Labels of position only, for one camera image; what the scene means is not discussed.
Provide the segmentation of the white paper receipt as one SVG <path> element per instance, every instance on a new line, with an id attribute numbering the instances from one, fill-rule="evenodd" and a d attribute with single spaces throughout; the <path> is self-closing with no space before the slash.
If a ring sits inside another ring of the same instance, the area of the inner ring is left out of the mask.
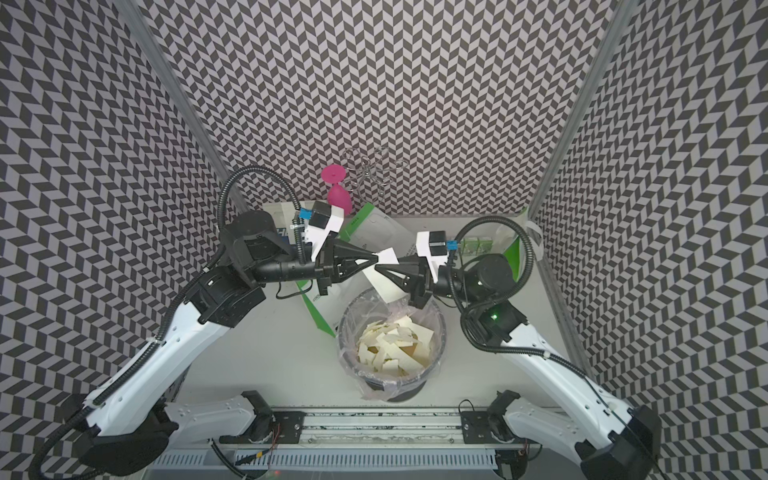
<path id="1" fill-rule="evenodd" d="M 397 265 L 399 263 L 396 252 L 392 247 L 382 250 L 377 253 L 378 262 L 375 265 L 369 266 L 363 270 L 363 274 L 375 289 L 379 297 L 385 303 L 392 303 L 398 301 L 407 296 L 407 293 L 403 291 L 398 285 L 396 285 L 391 279 L 379 273 L 375 267 L 379 265 Z"/>

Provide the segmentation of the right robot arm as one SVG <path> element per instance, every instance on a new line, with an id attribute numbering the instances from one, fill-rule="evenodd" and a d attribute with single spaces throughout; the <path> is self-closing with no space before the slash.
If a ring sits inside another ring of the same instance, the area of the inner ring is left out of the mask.
<path id="1" fill-rule="evenodd" d="M 501 254 L 455 268 L 463 237 L 484 224 L 505 226 L 517 234 L 526 258 L 519 275 Z M 591 380 L 512 305 L 511 298 L 531 277 L 534 258 L 533 243 L 522 225 L 489 215 L 470 221 L 452 241 L 442 231 L 421 232 L 416 255 L 395 264 L 379 262 L 375 269 L 407 293 L 416 308 L 432 297 L 453 299 L 470 345 L 515 364 L 561 408 L 555 414 L 511 393 L 493 414 L 513 436 L 572 461 L 588 479 L 647 478 L 657 467 L 659 415 L 648 406 L 628 404 Z"/>

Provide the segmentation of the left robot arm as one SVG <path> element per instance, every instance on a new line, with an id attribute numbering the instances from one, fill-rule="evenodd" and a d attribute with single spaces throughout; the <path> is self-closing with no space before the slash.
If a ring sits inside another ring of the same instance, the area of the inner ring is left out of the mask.
<path id="1" fill-rule="evenodd" d="M 262 210 L 226 220 L 230 192 L 248 174 L 270 177 L 288 194 L 295 209 L 292 243 L 278 235 L 271 215 Z M 330 286 L 375 265 L 376 254 L 339 238 L 343 220 L 341 208 L 322 201 L 302 208 L 289 182 L 270 168 L 250 165 L 231 173 L 217 199 L 214 256 L 173 298 L 156 334 L 115 376 L 63 403 L 62 424 L 32 457 L 29 477 L 45 478 L 45 460 L 71 432 L 78 434 L 75 457 L 87 468 L 83 479 L 131 475 L 180 441 L 256 433 L 259 413 L 252 395 L 190 412 L 176 412 L 162 397 L 197 357 L 265 301 L 267 284 L 314 281 L 327 294 Z"/>

